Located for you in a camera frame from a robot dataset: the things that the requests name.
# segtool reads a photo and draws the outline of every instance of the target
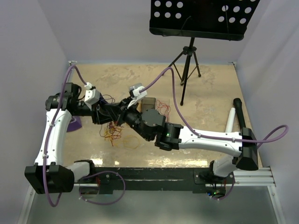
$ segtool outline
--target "black tripod stand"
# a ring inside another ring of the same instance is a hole
[[[196,57],[196,47],[193,46],[194,44],[194,40],[195,38],[192,37],[191,40],[190,40],[190,44],[189,46],[185,46],[183,47],[183,51],[176,57],[176,59],[173,60],[173,62],[171,62],[171,64],[169,65],[169,67],[171,66],[174,66],[174,68],[176,69],[177,73],[178,73],[178,76],[179,78],[181,79],[181,85],[184,85],[184,88],[183,88],[183,94],[182,94],[182,100],[181,100],[181,106],[184,104],[184,96],[185,96],[185,91],[186,91],[186,85],[187,85],[187,80],[188,78],[192,75],[192,73],[195,71],[195,69],[197,69],[197,72],[198,72],[198,77],[201,77],[201,74],[200,74],[200,70],[199,70],[199,65],[198,65],[198,61],[197,61],[197,57]],[[182,55],[187,55],[187,58],[186,58],[186,62],[185,62],[185,66],[184,66],[184,71],[183,71],[183,76],[181,77],[179,72],[178,72],[178,69],[175,65],[175,62],[182,56]],[[194,60],[195,60],[195,68],[193,69],[193,71],[190,73],[190,75],[188,76],[188,73],[189,73],[189,67],[190,67],[190,60],[191,60],[191,57],[192,55],[194,56]]]

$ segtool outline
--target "white wall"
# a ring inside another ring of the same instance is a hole
[[[189,44],[149,32],[150,0],[38,1],[69,60],[171,62]],[[242,41],[196,39],[199,60],[236,61],[270,1],[260,1]]]
[[[296,224],[299,186],[299,1],[272,0],[237,62],[250,120],[259,138],[281,124],[281,140],[260,149],[271,166],[288,224]]]
[[[45,127],[45,100],[67,60],[37,0],[0,3],[0,223],[16,223]]]

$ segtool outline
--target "black metal frame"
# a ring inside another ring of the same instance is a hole
[[[206,184],[211,182],[202,178],[210,168],[117,168],[96,167],[95,173],[114,171],[120,174],[126,183],[126,190],[145,191],[191,191],[192,193],[206,193]],[[101,174],[99,194],[112,194],[114,190],[123,190],[123,183],[116,175]],[[224,179],[213,181],[222,183]],[[227,183],[233,182],[230,175]],[[79,180],[79,184],[96,183],[95,178]]]
[[[184,46],[183,47],[183,51],[168,66],[168,67],[174,66],[174,68],[176,69],[176,71],[178,73],[178,76],[179,76],[179,78],[181,80],[181,85],[184,85],[184,87],[183,87],[183,93],[182,93],[182,99],[181,99],[181,103],[180,103],[181,106],[184,104],[184,97],[185,97],[185,91],[186,91],[186,85],[187,85],[188,78],[192,75],[192,73],[195,71],[195,69],[197,69],[198,77],[201,77],[201,73],[200,73],[200,70],[199,70],[199,64],[198,64],[197,56],[196,56],[196,53],[195,53],[195,51],[197,50],[197,48],[193,46],[194,45],[194,40],[195,40],[195,38],[192,37],[191,40],[190,40],[189,46]],[[184,66],[183,76],[181,77],[181,75],[179,74],[179,71],[178,71],[178,69],[177,69],[177,67],[175,65],[175,62],[177,62],[177,60],[182,55],[187,55],[187,58],[186,58],[185,66]],[[189,67],[190,67],[190,61],[191,61],[192,55],[194,56],[194,60],[195,60],[196,66],[192,70],[192,72],[190,73],[190,75],[188,76]]]

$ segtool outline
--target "black mount plate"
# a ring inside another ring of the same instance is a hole
[[[209,171],[209,168],[95,168],[96,173],[108,170],[117,172],[124,178],[126,190],[206,193],[208,182],[201,179],[199,174]],[[112,194],[114,190],[123,190],[123,183],[116,175],[102,174],[99,175],[99,179],[100,194]],[[227,178],[227,183],[232,181],[232,178]],[[80,180],[79,183],[96,183],[96,181]]]

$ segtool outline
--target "white plastic clip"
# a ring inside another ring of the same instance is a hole
[[[85,89],[90,90],[93,85],[91,83],[86,83],[86,85],[84,85]]]
[[[128,108],[132,105],[137,104],[139,101],[141,101],[143,98],[145,98],[148,95],[148,93],[146,91],[139,92],[140,90],[143,90],[143,89],[144,89],[144,86],[139,86],[136,89],[132,90],[132,93],[134,96],[132,97],[132,100],[129,103]]]

